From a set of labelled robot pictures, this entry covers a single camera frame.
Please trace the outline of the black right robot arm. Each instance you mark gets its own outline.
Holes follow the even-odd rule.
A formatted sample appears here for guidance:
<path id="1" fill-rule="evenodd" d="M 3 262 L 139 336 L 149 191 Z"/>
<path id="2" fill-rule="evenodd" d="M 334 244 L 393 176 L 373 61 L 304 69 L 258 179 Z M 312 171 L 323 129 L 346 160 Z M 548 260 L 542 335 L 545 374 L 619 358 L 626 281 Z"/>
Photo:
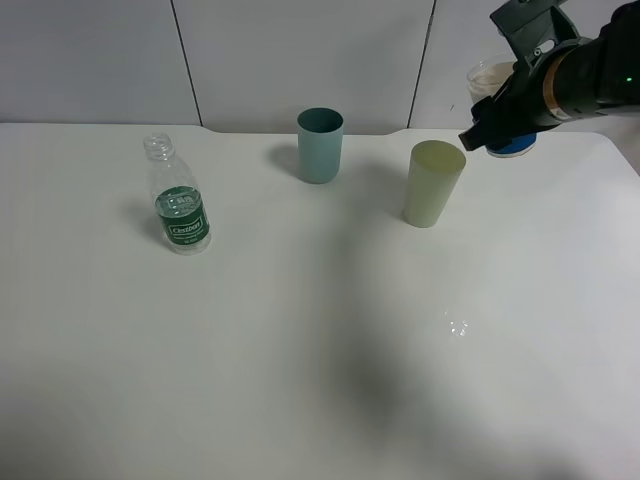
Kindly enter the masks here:
<path id="1" fill-rule="evenodd" d="M 639 4 L 617 8 L 598 37 L 579 34 L 558 1 L 508 1 L 490 18 L 516 57 L 513 73 L 471 109 L 468 151 L 561 124 L 639 111 Z"/>

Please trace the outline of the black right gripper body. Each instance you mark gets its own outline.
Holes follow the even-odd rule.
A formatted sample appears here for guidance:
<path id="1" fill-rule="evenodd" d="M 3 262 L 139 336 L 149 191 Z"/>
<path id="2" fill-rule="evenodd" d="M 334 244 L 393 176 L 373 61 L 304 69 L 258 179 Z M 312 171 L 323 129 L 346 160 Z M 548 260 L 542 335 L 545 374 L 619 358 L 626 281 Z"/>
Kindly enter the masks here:
<path id="1" fill-rule="evenodd" d="M 537 133 L 563 123 L 603 117 L 598 100 L 605 41 L 566 47 L 532 72 L 513 72 L 504 94 L 505 124 L 517 133 Z"/>

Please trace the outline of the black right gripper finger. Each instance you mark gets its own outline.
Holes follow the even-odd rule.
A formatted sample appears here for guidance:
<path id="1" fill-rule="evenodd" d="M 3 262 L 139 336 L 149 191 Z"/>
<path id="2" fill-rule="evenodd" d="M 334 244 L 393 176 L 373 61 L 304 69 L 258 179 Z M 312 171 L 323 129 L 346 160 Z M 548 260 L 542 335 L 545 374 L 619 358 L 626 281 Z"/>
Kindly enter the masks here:
<path id="1" fill-rule="evenodd" d="M 495 116 L 482 118 L 459 135 L 459 139 L 467 151 L 475 151 L 481 147 L 504 144 L 509 140 L 536 134 L 535 129 L 519 106 L 520 114 L 515 120 L 499 120 Z"/>
<path id="2" fill-rule="evenodd" d="M 471 108 L 474 123 L 482 118 L 495 116 L 499 120 L 515 120 L 520 114 L 518 105 L 519 75 L 511 74 L 500 85 L 483 85 L 475 91 L 476 99 Z"/>

